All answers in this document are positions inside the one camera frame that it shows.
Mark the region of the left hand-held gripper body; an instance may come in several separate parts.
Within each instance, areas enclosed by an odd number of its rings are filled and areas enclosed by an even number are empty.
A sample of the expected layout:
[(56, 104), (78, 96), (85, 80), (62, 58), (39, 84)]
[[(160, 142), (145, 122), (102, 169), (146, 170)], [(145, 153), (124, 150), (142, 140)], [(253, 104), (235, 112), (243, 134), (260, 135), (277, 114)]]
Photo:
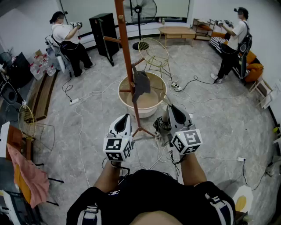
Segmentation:
[(133, 150), (132, 132), (117, 134), (110, 130), (104, 138), (103, 152), (111, 162), (124, 162)]

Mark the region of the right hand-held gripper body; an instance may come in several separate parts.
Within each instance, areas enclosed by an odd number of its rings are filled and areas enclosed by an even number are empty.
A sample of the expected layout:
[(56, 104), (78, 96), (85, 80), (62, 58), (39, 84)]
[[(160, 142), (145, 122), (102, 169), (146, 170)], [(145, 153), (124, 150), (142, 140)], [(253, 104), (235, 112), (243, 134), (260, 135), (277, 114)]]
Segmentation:
[(196, 129), (194, 124), (189, 124), (174, 133), (171, 140), (171, 150), (180, 155), (186, 155), (195, 152), (201, 144), (200, 130)]

